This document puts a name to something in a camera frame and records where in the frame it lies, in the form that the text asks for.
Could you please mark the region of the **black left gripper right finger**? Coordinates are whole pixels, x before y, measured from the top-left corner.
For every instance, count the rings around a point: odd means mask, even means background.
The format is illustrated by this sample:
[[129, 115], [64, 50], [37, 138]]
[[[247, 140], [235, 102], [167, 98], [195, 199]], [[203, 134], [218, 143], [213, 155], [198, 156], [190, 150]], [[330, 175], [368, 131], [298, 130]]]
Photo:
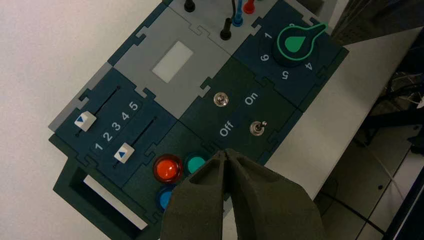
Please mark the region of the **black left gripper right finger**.
[[320, 212], [299, 184], [226, 149], [225, 186], [239, 240], [324, 240]]

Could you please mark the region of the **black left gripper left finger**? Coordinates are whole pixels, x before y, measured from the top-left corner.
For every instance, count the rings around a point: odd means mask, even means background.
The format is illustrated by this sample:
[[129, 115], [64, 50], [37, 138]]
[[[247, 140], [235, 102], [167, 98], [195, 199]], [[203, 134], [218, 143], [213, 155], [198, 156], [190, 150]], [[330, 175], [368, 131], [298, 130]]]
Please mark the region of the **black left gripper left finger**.
[[226, 160], [219, 150], [172, 190], [162, 219], [162, 240], [222, 239]]

